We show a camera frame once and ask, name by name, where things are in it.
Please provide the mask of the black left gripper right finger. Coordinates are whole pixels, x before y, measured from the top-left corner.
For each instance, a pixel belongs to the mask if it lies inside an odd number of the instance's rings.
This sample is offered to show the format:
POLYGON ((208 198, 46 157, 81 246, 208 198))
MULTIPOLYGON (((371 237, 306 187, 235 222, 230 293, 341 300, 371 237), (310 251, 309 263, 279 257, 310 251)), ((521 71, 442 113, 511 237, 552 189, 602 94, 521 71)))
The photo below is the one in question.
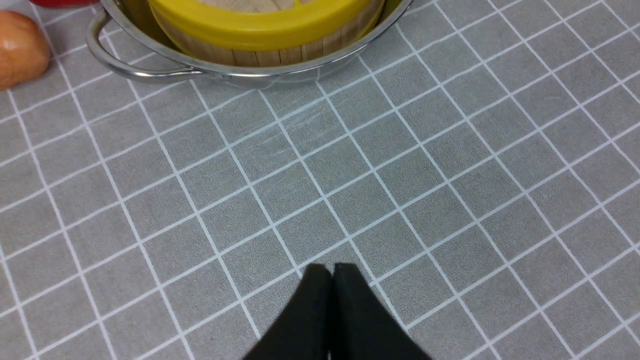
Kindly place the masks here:
POLYGON ((352 263, 334 265, 329 296, 332 360, 430 360, 380 303, 352 263))

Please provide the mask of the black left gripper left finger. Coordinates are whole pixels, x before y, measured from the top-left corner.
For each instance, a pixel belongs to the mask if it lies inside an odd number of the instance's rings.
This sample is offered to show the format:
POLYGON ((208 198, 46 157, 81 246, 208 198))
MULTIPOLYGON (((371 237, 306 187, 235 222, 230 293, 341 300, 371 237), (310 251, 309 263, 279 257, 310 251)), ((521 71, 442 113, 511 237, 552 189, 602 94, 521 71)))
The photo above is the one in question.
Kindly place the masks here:
POLYGON ((308 265, 294 294, 245 360, 326 360, 331 273, 308 265))

